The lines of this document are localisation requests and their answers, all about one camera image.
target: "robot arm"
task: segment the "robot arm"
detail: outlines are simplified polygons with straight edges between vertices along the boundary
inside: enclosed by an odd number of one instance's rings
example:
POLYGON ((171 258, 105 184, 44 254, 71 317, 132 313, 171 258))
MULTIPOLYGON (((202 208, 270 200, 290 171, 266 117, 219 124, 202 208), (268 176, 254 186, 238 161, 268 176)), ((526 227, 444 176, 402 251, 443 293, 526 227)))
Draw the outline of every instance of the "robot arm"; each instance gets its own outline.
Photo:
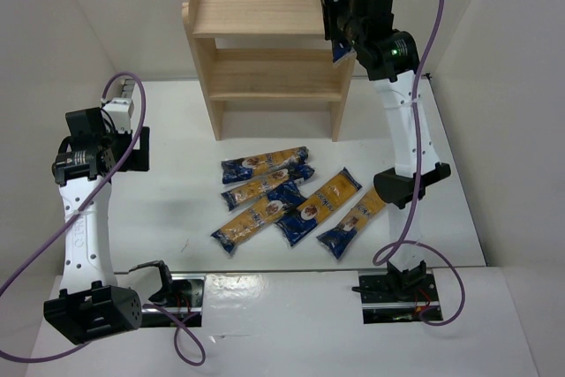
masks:
MULTIPOLYGON (((84 199, 108 175, 132 142, 131 99, 116 98, 103 108, 66 114, 71 136, 53 163, 53 175, 69 221, 84 199)), ((120 171, 149 170, 149 128, 138 150, 120 171)), ((44 303, 45 319, 75 344, 139 328, 141 302, 135 290, 117 287, 109 255, 108 210, 111 185, 105 185, 67 230, 59 297, 44 303)))
MULTIPOLYGON (((413 37, 393 29, 393 0, 321 0, 326 40, 332 42, 334 62, 349 54, 367 70, 369 80, 381 96, 387 113, 394 150, 395 167, 374 177, 380 197, 392 204, 389 208, 391 238, 397 240, 408 215, 414 195, 417 172, 417 149, 412 87, 419 66, 418 49, 413 37)), ((426 115, 417 102, 422 136, 421 184, 422 199, 429 185, 449 177, 449 165, 441 163, 430 138, 426 115)), ((407 239, 420 238, 418 209, 407 239)), ((394 268, 410 274, 418 267, 414 246, 403 245, 391 259, 394 268)))

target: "blue pasta label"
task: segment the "blue pasta label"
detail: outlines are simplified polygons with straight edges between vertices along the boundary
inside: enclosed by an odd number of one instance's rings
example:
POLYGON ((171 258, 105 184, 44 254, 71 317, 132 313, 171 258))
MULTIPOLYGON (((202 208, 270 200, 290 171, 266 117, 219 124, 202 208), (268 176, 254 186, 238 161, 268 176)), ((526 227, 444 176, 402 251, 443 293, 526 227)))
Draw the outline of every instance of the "blue pasta label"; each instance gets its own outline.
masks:
POLYGON ((385 202, 379 197, 374 187, 371 188, 336 227, 318 236, 318 240, 339 260, 353 238, 385 206, 385 202))
POLYGON ((289 180, 259 199, 229 223, 212 233, 223 249, 233 254, 237 245, 245 242, 265 225, 280 219, 289 210, 305 201, 294 181, 289 180))
POLYGON ((299 185, 313 174, 314 170, 308 165, 297 165, 291 168, 285 168, 224 192, 222 193, 222 197, 231 211, 246 202, 256 200, 273 191, 285 181, 294 180, 294 182, 299 185))
POLYGON ((306 147, 296 147, 270 154, 223 161, 222 182, 227 185, 238 181, 250 180, 253 177, 288 168, 291 165, 304 163, 306 159, 308 159, 308 149, 306 147))
POLYGON ((326 221, 337 209, 351 198, 361 185, 345 168, 323 185, 306 202, 281 218, 276 224, 294 246, 326 221))

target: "purple cable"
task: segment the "purple cable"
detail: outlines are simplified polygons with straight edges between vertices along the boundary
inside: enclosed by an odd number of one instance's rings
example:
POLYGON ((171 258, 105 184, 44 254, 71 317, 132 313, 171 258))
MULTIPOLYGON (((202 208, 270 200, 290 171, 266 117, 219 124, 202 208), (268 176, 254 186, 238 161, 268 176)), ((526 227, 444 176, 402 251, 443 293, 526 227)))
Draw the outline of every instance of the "purple cable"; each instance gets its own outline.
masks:
POLYGON ((196 315, 196 313, 190 313, 184 320, 181 321, 174 314, 170 313, 165 308, 162 308, 158 305, 148 304, 148 305, 143 305, 143 307, 144 308, 155 308, 159 312, 161 312, 161 313, 165 314, 167 317, 169 317, 175 324, 177 324, 177 330, 175 331, 175 337, 173 339, 174 344, 175 344, 175 351, 177 352, 177 355, 186 364, 188 364, 189 366, 201 366, 202 364, 204 364, 204 362, 206 361, 206 351, 204 350, 204 346, 202 346, 202 343, 200 342, 200 340, 198 340, 198 337, 196 337, 194 335, 194 333, 191 330, 189 330, 189 328, 185 325, 185 323, 189 319, 191 319, 194 315, 196 315), (183 355, 183 353, 180 351, 180 348, 178 347, 178 333, 180 332, 180 330, 183 330, 187 335, 189 335, 191 337, 191 339, 196 343, 198 348, 200 349, 200 355, 202 356, 202 359, 200 360, 200 362, 191 361, 189 358, 187 358, 185 355, 183 355))
MULTIPOLYGON (((132 72, 119 72, 118 74, 116 74, 108 81, 108 84, 104 88, 104 92, 102 93, 102 99, 106 99, 106 96, 108 95, 108 91, 112 83, 122 76, 127 76, 132 78, 139 86, 139 91, 141 93, 141 112, 139 115, 138 128, 133 134, 132 142, 130 143, 130 146, 128 146, 128 148, 125 149, 124 155, 117 162, 116 166, 108 173, 108 175, 96 186, 94 190, 92 190, 92 192, 87 196, 87 198, 84 199, 84 201, 80 204, 78 209, 78 211, 80 212, 83 212, 85 210, 88 204, 103 188, 103 186, 105 186, 111 180, 111 178, 114 177, 114 174, 116 174, 119 171, 119 169, 124 165, 124 162, 127 160, 127 157, 130 155, 133 148, 135 147, 135 144, 137 143, 139 136, 141 134, 141 130, 143 128, 143 122, 145 120, 145 109, 146 109, 145 88, 143 87, 143 83, 141 82, 141 80, 137 75, 135 75, 132 72)), ((43 245, 41 245, 41 247, 37 251, 35 251, 18 269, 16 269, 16 271, 14 271, 14 273, 10 276, 10 278, 8 278, 8 280, 6 280, 6 282, 2 285, 2 287, 0 287, 0 297, 2 297, 2 295, 6 292, 6 290, 8 290, 11 284, 14 283, 14 281, 21 275, 21 273, 23 273, 27 267, 29 267, 43 252, 45 252, 48 247, 53 245, 53 243, 58 238, 60 238, 77 221, 77 219, 79 219, 79 215, 73 215, 71 219, 69 219, 69 221, 67 221, 58 231, 55 232, 53 236, 51 236, 43 245)), ((0 358, 7 359, 11 362, 18 362, 20 364, 39 364, 41 362, 55 361, 56 359, 64 358, 76 351, 85 348, 86 346, 87 344, 83 344, 75 348, 72 348, 67 352, 59 353, 57 355, 53 355, 51 357, 44 357, 44 358, 21 358, 21 357, 15 357, 4 351, 0 351, 0 358)))
POLYGON ((412 222, 414 221, 414 215, 416 214, 416 206, 418 204, 418 193, 419 193, 419 190, 420 190, 420 184, 421 184, 421 179, 422 179, 422 132, 420 130, 420 117, 419 117, 419 113, 418 113, 418 104, 417 104, 417 101, 418 101, 418 85, 419 85, 420 79, 422 78, 422 73, 424 71, 424 65, 426 64, 426 60, 427 60, 427 58, 430 54, 430 51, 432 50, 432 46, 433 46, 433 43, 435 42, 435 38, 438 34, 438 31, 440 30, 440 24, 441 24, 441 19, 443 17, 444 7, 445 7, 445 0, 440 0, 439 5, 438 5, 437 15, 436 15, 436 18, 435 18, 435 23, 433 24, 432 34, 430 35, 430 39, 428 40, 428 43, 426 45, 426 49, 424 50, 424 54, 422 55, 422 60, 420 61, 420 65, 419 65, 419 67, 416 71, 416 75, 414 76, 414 84, 412 86, 412 100, 413 100, 412 111, 414 113, 414 127, 415 127, 415 130, 416 130, 416 176, 414 177, 414 194, 412 196, 412 203, 411 203, 411 207, 410 207, 410 212, 408 213, 408 218, 406 220, 406 224, 404 225, 403 232, 402 232, 401 236, 398 238, 398 240, 396 240, 395 242, 393 242, 389 245, 386 245, 385 247, 380 249, 373 257, 373 264, 374 264, 375 267, 378 267, 378 266, 383 265, 386 262, 388 262, 396 254, 396 252, 398 252, 398 249, 400 249, 400 246, 402 246, 402 245, 418 245, 418 246, 422 246, 423 248, 427 249, 428 251, 435 253, 448 265, 449 269, 451 269, 451 271, 455 275, 457 281, 459 282, 459 286, 461 288, 461 303, 459 304, 459 308, 457 309, 456 313, 449 320, 445 320, 445 321, 438 322, 438 323, 430 322, 430 321, 424 319, 423 318, 424 311, 422 313, 420 313, 420 315, 419 315, 420 319, 425 324, 427 324, 429 326, 434 326, 434 327, 447 326, 448 324, 455 321, 459 317, 459 315, 461 315, 461 312, 463 311, 463 308, 465 306, 465 299, 466 299, 465 287, 463 285, 463 280, 461 279, 461 276, 457 272, 456 268, 453 266, 453 264, 451 264, 451 262, 449 262, 449 260, 445 257, 445 255, 443 255, 442 253, 440 253, 436 249, 432 248, 430 245, 425 245, 423 243, 414 242, 412 240, 406 240, 406 237, 408 236, 408 232, 410 231, 412 222), (380 255, 382 253, 384 253, 385 251, 387 251, 388 249, 390 249, 390 252, 382 260, 379 260, 380 255))
POLYGON ((420 130, 420 116, 418 113, 418 85, 419 81, 422 78, 422 73, 424 72, 424 65, 426 64, 427 57, 430 54, 430 50, 432 50, 433 43, 435 42, 435 37, 438 35, 438 31, 440 29, 441 18, 443 17, 443 8, 445 5, 445 0, 440 0, 440 4, 438 6, 438 12, 435 19, 435 23, 433 24, 432 34, 430 35, 430 39, 426 45, 426 49, 424 50, 424 54, 422 55, 422 60, 420 61, 420 65, 418 70, 416 71, 416 75, 414 76, 414 84, 412 86, 412 111, 414 113, 414 127, 416 129, 416 176, 414 177, 414 194, 412 196, 412 202, 410 206, 410 212, 408 213, 408 218, 406 220, 406 224, 404 225, 403 232, 401 236, 398 238, 396 242, 392 244, 392 250, 382 259, 379 259, 379 255, 375 254, 373 257, 373 264, 375 267, 385 264, 392 258, 400 246, 404 243, 406 237, 408 236, 408 232, 410 231, 410 227, 412 222, 414 221, 414 215, 416 214, 416 205, 418 204, 418 193, 420 191, 420 183, 422 180, 422 132, 420 130))

